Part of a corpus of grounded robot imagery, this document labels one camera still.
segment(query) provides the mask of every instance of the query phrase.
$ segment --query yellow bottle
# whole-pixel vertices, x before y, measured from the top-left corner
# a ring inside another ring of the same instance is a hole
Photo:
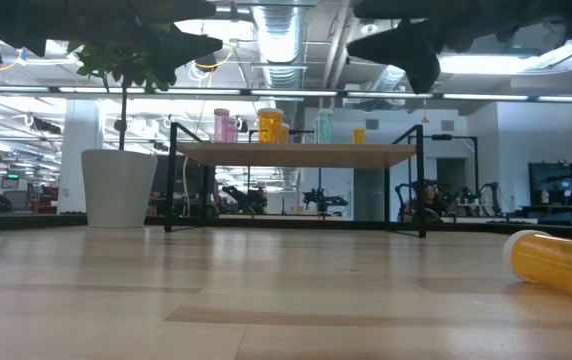
[[[504,262],[522,280],[572,294],[572,240],[520,231],[506,242]]]

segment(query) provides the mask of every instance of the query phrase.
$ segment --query yellow container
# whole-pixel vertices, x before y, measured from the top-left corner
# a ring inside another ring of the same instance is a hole
[[[280,143],[288,144],[290,142],[290,125],[282,124],[282,138]]]
[[[282,139],[282,121],[284,113],[279,109],[261,109],[259,117],[259,142],[278,144]]]
[[[353,144],[366,144],[366,129],[353,130]]]
[[[572,294],[572,240],[539,231],[520,231],[506,242],[504,262],[523,280]]]

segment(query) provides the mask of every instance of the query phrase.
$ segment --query black metal frame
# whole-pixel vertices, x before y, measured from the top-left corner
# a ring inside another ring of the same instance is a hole
[[[192,133],[188,130],[185,126],[179,123],[172,123],[170,128],[170,147],[169,147],[169,159],[168,159],[168,178],[167,178],[167,188],[166,188],[166,207],[167,207],[167,216],[164,219],[164,230],[166,232],[173,231],[173,226],[177,224],[175,217],[173,214],[174,209],[174,198],[173,194],[175,193],[175,167],[176,167],[176,155],[177,155],[177,130],[181,129],[183,132],[188,134],[191,138],[195,139],[197,142],[203,142],[197,135]],[[257,133],[257,130],[251,130],[248,134],[248,142],[251,142],[251,137],[253,134]],[[290,130],[290,134],[305,134],[305,133],[312,133],[313,131],[309,130]],[[416,147],[416,154],[417,154],[417,181],[419,186],[423,188],[424,186],[424,128],[422,125],[415,125],[407,132],[405,132],[402,136],[400,136],[397,140],[391,143],[391,145],[397,145],[402,142],[405,138],[408,138],[410,143],[410,136],[415,135],[417,138]],[[255,223],[256,220],[248,220],[248,219],[208,219],[207,218],[207,196],[208,196],[208,175],[210,172],[210,167],[204,166],[203,167],[203,179],[204,183],[202,184],[202,189],[200,193],[200,200],[201,200],[201,218],[200,219],[185,219],[182,221],[185,225],[190,224],[191,226],[213,226],[213,224],[218,224],[222,226],[249,226],[250,224],[254,223],[255,226],[263,226],[263,225],[275,225],[275,222],[265,222],[262,224]],[[248,187],[250,187],[250,167],[248,171]],[[319,169],[319,186],[321,187],[322,182],[322,174],[321,168]],[[390,192],[391,184],[390,184],[390,168],[384,170],[384,216],[385,219],[381,223],[370,223],[368,224],[361,224],[360,226],[364,226],[365,228],[369,228],[372,230],[392,230],[393,224],[391,221],[391,202],[390,202]],[[426,237],[426,208],[424,205],[424,193],[420,191],[417,194],[417,200],[419,202],[418,206],[418,216],[417,216],[417,224],[396,224],[395,228],[397,229],[413,229],[419,232],[420,238]],[[281,226],[288,226],[291,228],[324,228],[324,229],[345,229],[345,228],[355,228],[358,224],[354,221],[348,223],[337,223],[337,222],[326,222],[326,221],[282,221]]]
[[[397,140],[393,141],[391,145],[397,145],[401,143],[404,139],[408,139],[408,144],[411,143],[412,134],[415,134],[417,139],[416,156],[417,156],[417,188],[423,189],[426,179],[424,178],[424,127],[422,125],[415,125],[406,131],[402,136],[398,137]],[[410,178],[412,159],[408,159],[408,175]],[[387,204],[385,209],[385,214],[387,214],[386,222],[390,224],[390,169],[384,170],[384,181],[386,181],[384,187],[384,204]],[[424,192],[417,192],[417,231],[419,232],[419,237],[421,239],[426,237],[426,203],[424,203]]]

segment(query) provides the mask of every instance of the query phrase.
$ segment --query clear bottle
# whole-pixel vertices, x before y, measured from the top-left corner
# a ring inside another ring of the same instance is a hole
[[[320,109],[317,112],[316,137],[318,144],[330,144],[333,141],[333,110]]]

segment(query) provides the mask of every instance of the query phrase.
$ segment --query table top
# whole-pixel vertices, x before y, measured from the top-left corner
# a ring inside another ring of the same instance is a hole
[[[179,143],[177,151],[208,166],[390,168],[414,145]]]

